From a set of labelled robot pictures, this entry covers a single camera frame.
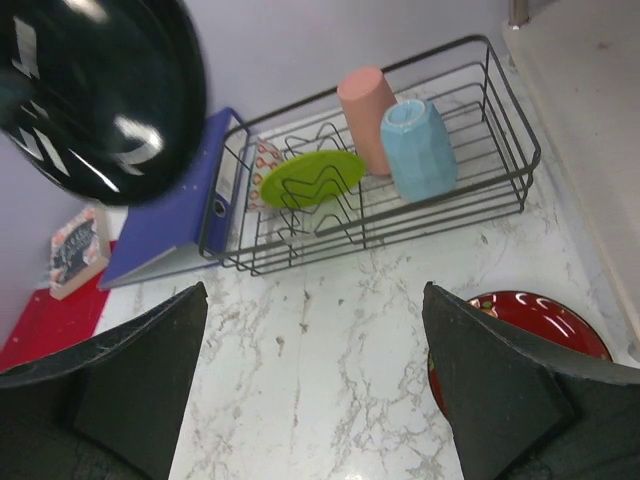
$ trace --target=lime green plate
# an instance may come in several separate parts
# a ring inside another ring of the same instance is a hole
[[[276,168],[264,179],[262,200],[278,208],[304,208],[334,200],[362,179],[364,161],[340,150],[305,153]]]

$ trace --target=red cloth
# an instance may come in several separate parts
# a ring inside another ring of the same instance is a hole
[[[0,372],[51,355],[93,336],[109,292],[96,275],[64,300],[36,290],[0,352]]]

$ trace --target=faucet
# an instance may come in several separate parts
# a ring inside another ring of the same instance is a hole
[[[529,21],[529,0],[509,0],[509,26],[518,30]]]

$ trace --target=black plate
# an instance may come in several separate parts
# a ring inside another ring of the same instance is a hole
[[[108,205],[166,192],[194,159],[206,81],[176,0],[2,0],[0,68],[33,97],[3,125],[42,173]]]

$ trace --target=wire rack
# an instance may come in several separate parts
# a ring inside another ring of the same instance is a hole
[[[231,152],[238,164],[233,223],[225,252],[206,247],[214,178],[200,242],[204,258],[263,275],[523,211],[540,147],[488,39],[465,37],[383,71],[398,99],[430,100],[442,115],[459,165],[456,188],[408,203],[391,178],[367,175],[349,190],[340,173],[327,167],[315,182],[302,185],[320,195],[326,189],[326,202],[300,208],[300,185],[291,180],[284,182],[288,208],[247,212],[259,138],[278,147],[285,161],[318,150],[355,152],[332,88],[227,134],[219,155]],[[240,129],[250,132],[249,141],[232,152],[227,140]],[[331,193],[336,185],[342,194]]]

